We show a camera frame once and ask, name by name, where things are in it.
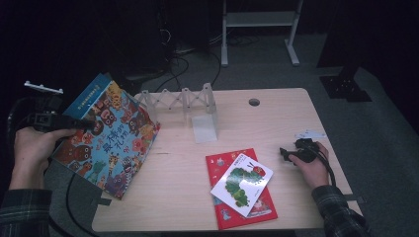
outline wooden table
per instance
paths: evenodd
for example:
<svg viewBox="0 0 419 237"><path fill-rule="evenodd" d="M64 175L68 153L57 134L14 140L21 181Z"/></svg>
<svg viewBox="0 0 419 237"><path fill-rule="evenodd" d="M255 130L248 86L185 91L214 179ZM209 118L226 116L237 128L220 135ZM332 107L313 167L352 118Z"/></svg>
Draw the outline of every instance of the wooden table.
<svg viewBox="0 0 419 237"><path fill-rule="evenodd" d="M325 132L304 89L214 91L218 140L197 144L182 108L158 111L161 122L155 143L133 177L123 200L102 198L95 231L217 230L205 157L254 148L259 162L274 171L268 184L279 218L234 229L322 228L323 220L301 172L284 161L280 147L295 150L297 133ZM249 105L257 99L260 105ZM343 194L352 193L328 138L317 138L329 150L329 160ZM355 201L349 201L361 213Z"/></svg>

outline children's book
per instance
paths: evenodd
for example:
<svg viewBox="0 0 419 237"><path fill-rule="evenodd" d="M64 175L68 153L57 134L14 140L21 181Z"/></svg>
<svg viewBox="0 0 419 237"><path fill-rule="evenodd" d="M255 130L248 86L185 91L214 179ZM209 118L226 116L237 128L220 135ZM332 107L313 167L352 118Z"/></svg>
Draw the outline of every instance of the children's book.
<svg viewBox="0 0 419 237"><path fill-rule="evenodd" d="M265 187L272 171L258 163L254 149L210 155L206 159L218 229L278 218Z"/></svg>
<svg viewBox="0 0 419 237"><path fill-rule="evenodd" d="M95 122L92 130L77 130L54 151L52 158L121 199L145 161L160 124L146 107L99 74L64 111L75 119Z"/></svg>

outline person's right hand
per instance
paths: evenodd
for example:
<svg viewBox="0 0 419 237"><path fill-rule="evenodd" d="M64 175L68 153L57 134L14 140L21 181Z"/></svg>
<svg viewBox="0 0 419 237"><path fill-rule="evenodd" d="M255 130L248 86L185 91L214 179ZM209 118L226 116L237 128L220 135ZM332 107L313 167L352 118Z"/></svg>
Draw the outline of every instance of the person's right hand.
<svg viewBox="0 0 419 237"><path fill-rule="evenodd" d="M326 156L325 158L327 160L329 158L329 151L320 142L317 141L316 143L320 148L320 151ZM329 185L329 173L318 158L315 158L310 163L305 163L298 157L290 155L290 160L301 169L305 181L312 190L320 186Z"/></svg>

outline hole in table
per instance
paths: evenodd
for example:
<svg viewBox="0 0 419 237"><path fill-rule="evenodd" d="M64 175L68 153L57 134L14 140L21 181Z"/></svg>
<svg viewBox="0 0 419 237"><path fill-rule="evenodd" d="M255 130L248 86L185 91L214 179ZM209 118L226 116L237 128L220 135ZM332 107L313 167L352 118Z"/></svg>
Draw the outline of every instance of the hole in table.
<svg viewBox="0 0 419 237"><path fill-rule="evenodd" d="M261 102L258 99L250 99L249 100L249 105L251 105L252 107L257 107L261 104Z"/></svg>

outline hand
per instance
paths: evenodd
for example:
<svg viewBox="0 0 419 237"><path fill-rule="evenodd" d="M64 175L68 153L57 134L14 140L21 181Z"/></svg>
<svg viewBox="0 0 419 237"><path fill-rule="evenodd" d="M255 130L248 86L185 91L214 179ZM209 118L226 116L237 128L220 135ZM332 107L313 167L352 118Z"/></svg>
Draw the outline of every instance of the hand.
<svg viewBox="0 0 419 237"><path fill-rule="evenodd" d="M327 160L329 158L329 151L320 142L317 141L316 143ZM329 185L329 173L318 158L315 158L310 163L305 163L298 157L290 155L290 160L301 169L305 181L312 190L320 186Z"/></svg>
<svg viewBox="0 0 419 237"><path fill-rule="evenodd" d="M75 129L61 129L47 133L25 127L16 132L15 167L9 190L43 189L43 172L48 167L55 142L75 133Z"/></svg>

